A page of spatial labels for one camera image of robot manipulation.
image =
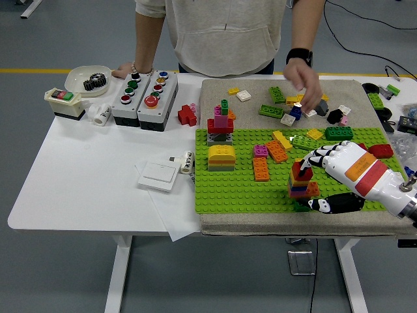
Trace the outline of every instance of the gray floor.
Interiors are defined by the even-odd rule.
[[[347,9],[398,27],[417,27],[417,1],[342,1]],[[117,68],[134,55],[134,2],[44,0],[28,20],[14,0],[0,1],[0,68]],[[390,29],[326,6],[347,48],[376,53],[417,73],[417,32]],[[275,71],[290,42],[283,23]],[[388,62],[343,51],[324,20],[314,47],[317,72],[384,74]],[[177,69],[166,29],[155,67]],[[394,67],[399,74],[405,72]],[[53,121],[43,94],[63,88],[64,74],[0,73],[0,312],[103,312],[115,255],[110,238],[15,233],[7,217]],[[309,248],[314,250],[315,242]],[[319,239],[314,312],[350,312],[334,245]],[[276,237],[137,237],[122,312],[308,312],[311,277],[289,274],[287,250]],[[369,312],[415,312],[415,249],[392,239],[354,247]]]

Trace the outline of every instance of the blue jeans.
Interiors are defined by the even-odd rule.
[[[256,72],[254,74],[260,74],[260,75],[272,75],[274,73],[274,59],[272,59],[272,61],[266,66],[264,67],[262,70],[260,70],[259,72]],[[181,64],[178,64],[180,73],[188,73],[186,70],[184,70],[184,68],[181,66]]]

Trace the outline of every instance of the black smartwatch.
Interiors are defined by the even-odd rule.
[[[295,49],[291,49],[289,50],[289,53],[287,55],[287,62],[286,64],[288,64],[288,61],[294,57],[298,57],[300,59],[305,60],[305,62],[307,63],[307,65],[309,67],[311,67],[311,63],[313,62],[313,52],[308,50],[308,49],[304,49],[304,48],[295,48]]]

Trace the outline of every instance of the red stripe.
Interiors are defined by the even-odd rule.
[[[362,197],[366,196],[367,193],[371,191],[387,169],[388,167],[380,160],[376,161],[376,163],[372,165],[369,171],[367,171],[355,187]]]

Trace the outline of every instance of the person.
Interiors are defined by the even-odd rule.
[[[136,57],[112,72],[123,78],[150,73],[164,20],[180,72],[210,77],[273,74],[286,0],[136,0]],[[306,88],[302,111],[323,95],[310,53],[324,0],[294,0],[291,51],[283,74],[297,91]]]

